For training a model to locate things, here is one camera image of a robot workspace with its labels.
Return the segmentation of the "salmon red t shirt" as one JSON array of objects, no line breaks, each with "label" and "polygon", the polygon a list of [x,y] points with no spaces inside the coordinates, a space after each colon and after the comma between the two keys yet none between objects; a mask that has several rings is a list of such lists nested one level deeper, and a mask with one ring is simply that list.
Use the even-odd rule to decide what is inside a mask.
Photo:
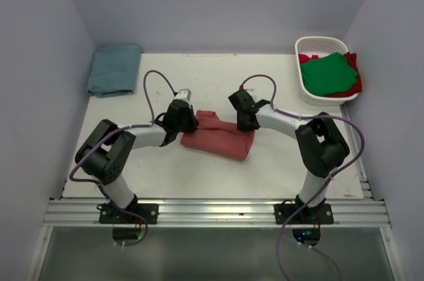
[{"label": "salmon red t shirt", "polygon": [[184,133],[180,144],[186,148],[200,150],[224,158],[245,161],[255,132],[241,132],[236,123],[222,121],[214,111],[197,110],[197,130]]}]

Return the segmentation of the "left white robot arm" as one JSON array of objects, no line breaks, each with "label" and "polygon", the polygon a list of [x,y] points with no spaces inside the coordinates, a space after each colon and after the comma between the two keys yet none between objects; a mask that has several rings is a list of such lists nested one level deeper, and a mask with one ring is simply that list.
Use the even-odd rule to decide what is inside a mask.
[{"label": "left white robot arm", "polygon": [[97,206],[100,223],[155,224],[158,206],[139,203],[122,175],[128,157],[139,148],[166,146],[180,133],[192,133],[197,127],[188,99],[173,99],[167,111],[157,116],[151,125],[118,126],[104,119],[77,151],[70,180],[85,182],[74,177],[76,171],[82,169],[105,194],[108,202]]}]

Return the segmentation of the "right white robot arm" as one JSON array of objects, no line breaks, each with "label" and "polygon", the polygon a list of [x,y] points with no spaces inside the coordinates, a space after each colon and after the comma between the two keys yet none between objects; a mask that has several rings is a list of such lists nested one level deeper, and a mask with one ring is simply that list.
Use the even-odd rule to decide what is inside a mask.
[{"label": "right white robot arm", "polygon": [[281,205],[278,211],[285,218],[292,217],[292,223],[312,222],[325,204],[325,180],[350,154],[335,122],[327,117],[303,120],[294,113],[279,113],[268,100],[255,101],[245,89],[234,92],[229,101],[237,112],[239,131],[270,129],[296,140],[307,173],[293,210],[285,210]]}]

